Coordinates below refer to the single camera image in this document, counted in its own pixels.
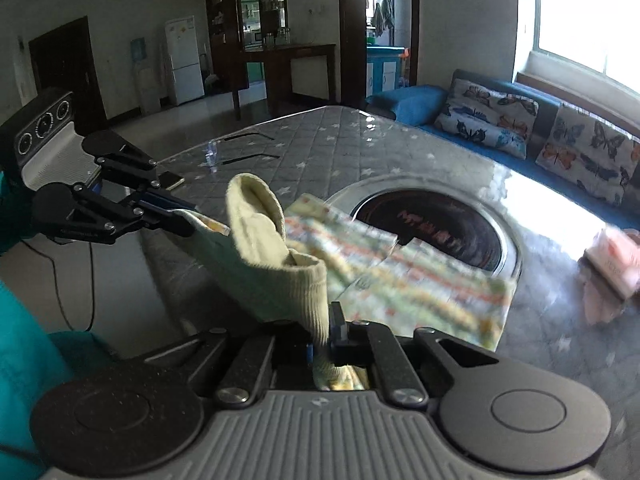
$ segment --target pink tissue package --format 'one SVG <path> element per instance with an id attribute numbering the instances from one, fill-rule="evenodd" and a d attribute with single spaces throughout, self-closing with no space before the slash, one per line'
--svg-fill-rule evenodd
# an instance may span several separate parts
<path id="1" fill-rule="evenodd" d="M 589 261 L 625 300 L 636 293 L 640 284 L 639 242 L 638 231 L 606 226 L 585 251 Z"/>

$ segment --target wooden door frame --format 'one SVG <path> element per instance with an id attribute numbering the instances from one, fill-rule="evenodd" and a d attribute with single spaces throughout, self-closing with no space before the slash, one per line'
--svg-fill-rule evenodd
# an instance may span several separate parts
<path id="1" fill-rule="evenodd" d="M 98 83 L 98 75 L 95 71 L 95 59 L 94 59 L 94 51 L 91 48 L 91 34 L 89 33 L 89 18 L 87 16 L 83 16 L 82 18 L 78 18 L 77 20 L 73 20 L 72 22 L 65 23 L 58 28 L 50 30 L 45 34 L 34 38 L 29 42 L 29 54 L 31 57 L 31 69 L 33 70 L 33 78 L 36 83 L 36 90 L 40 93 L 42 90 L 42 85 L 40 83 L 40 74 L 38 73 L 38 63 L 33 55 L 34 47 L 38 50 L 38 44 L 48 40 L 52 36 L 57 35 L 60 32 L 63 32 L 70 28 L 80 27 L 82 32 L 82 38 L 84 39 L 84 47 L 86 49 L 86 54 L 88 59 L 91 61 L 88 67 L 89 80 L 92 86 L 98 91 L 98 95 L 96 96 L 99 101 L 99 109 L 98 112 L 101 112 L 101 119 L 106 122 L 107 114 L 104 110 L 104 102 L 102 101 L 102 93 L 100 92 L 100 84 Z"/>
<path id="2" fill-rule="evenodd" d="M 362 106 L 367 87 L 367 24 L 365 0 L 338 0 L 340 5 L 340 95 L 342 104 Z M 411 0 L 411 57 L 409 85 L 418 82 L 420 0 Z"/>

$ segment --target patterned cloth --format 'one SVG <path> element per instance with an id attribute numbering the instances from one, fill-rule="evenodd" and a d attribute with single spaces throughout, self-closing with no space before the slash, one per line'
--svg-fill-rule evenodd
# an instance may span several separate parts
<path id="1" fill-rule="evenodd" d="M 396 335 L 431 326 L 495 350 L 516 280 L 469 267 L 429 244 L 352 220 L 305 194 L 286 211 L 287 245 L 324 260 L 328 300 L 347 320 L 369 319 Z"/>
<path id="2" fill-rule="evenodd" d="M 527 157 L 527 141 L 538 114 L 538 103 L 456 79 L 434 126 L 491 146 L 517 158 Z"/>
<path id="3" fill-rule="evenodd" d="M 639 158 L 640 144 L 629 134 L 562 106 L 536 164 L 590 195 L 621 205 Z"/>

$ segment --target white refrigerator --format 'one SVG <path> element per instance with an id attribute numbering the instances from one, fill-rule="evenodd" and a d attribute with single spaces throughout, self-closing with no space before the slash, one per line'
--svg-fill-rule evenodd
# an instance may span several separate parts
<path id="1" fill-rule="evenodd" d="M 179 105 L 202 97 L 204 86 L 193 16 L 166 22 L 164 34 L 171 102 Z"/>

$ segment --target white cabinet door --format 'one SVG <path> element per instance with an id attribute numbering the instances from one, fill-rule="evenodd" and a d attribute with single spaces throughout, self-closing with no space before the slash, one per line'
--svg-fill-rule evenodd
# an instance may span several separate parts
<path id="1" fill-rule="evenodd" d="M 367 97 L 373 94 L 373 63 L 367 63 Z"/>
<path id="2" fill-rule="evenodd" d="M 393 90 L 396 88 L 396 63 L 394 61 L 385 61 L 382 69 L 382 91 Z"/>

